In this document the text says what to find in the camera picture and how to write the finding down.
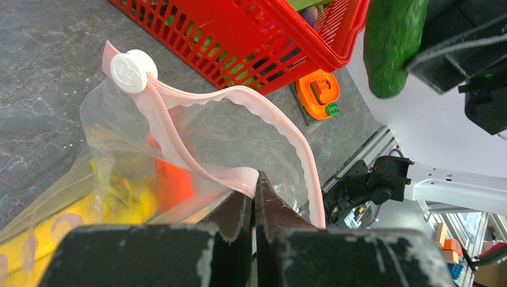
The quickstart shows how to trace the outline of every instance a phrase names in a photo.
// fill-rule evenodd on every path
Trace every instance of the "red plastic basket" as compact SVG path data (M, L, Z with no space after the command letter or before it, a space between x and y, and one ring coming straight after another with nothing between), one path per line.
M343 68L369 0L336 0L314 28L286 0L110 0L217 88L267 94Z

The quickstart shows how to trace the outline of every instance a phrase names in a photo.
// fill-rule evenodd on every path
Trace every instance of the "toy block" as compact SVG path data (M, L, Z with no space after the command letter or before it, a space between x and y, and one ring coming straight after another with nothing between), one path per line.
M452 250L443 250L442 256L444 257L444 261L447 263L458 264L459 263L459 255L458 253Z
M453 278L453 280L456 280L461 275L461 271L463 271L463 264L447 263L447 268L449 269L449 272L451 273L451 277Z
M439 248L443 248L445 244L445 237L447 236L447 225L445 223L439 223L436 227L435 243Z
M459 241L456 239L446 239L442 250L452 250L458 253L458 255L463 256L463 250L461 249L461 245L459 244Z

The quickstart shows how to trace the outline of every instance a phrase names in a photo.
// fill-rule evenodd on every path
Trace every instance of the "orange toy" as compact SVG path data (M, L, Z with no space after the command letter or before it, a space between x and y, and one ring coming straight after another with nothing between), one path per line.
M148 144L160 149L151 135L148 135ZM196 194L192 175L188 170L155 158L155 172L157 204L161 212L168 211Z
M459 256L463 256L463 250L461 249L461 245L456 239L446 239L444 243L444 247L442 250L449 250L456 252Z
M301 105L316 120L326 120L340 112L335 103L340 97L340 86L333 74L316 70L296 81L295 86Z

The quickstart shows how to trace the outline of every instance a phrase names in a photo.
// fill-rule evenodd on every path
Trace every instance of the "black bracket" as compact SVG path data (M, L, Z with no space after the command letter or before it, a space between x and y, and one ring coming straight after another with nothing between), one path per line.
M465 115L477 126L496 135L507 129L507 61L502 72L473 77L458 88L466 93Z
M440 94L507 58L505 1L434 1L431 6L445 2L453 4L426 21L420 51L405 67Z
M403 201L410 164L408 158L384 156L369 171L364 161L355 163L323 196L327 223L342 226L354 208L368 201L377 205L389 199Z

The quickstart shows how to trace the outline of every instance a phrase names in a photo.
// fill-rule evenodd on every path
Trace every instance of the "green cucumber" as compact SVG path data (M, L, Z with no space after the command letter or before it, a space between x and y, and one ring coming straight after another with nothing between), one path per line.
M404 65L419 51L427 5L428 0L370 1L363 57L376 97L394 97L405 87Z

